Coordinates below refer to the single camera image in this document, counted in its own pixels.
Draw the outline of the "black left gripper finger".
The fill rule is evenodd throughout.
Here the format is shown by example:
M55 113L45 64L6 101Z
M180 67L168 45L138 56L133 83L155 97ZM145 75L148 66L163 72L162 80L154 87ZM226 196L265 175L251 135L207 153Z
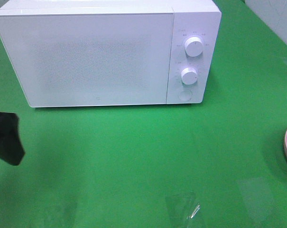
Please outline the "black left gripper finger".
M18 166L24 157L19 138L19 118L15 113L0 112L0 159Z

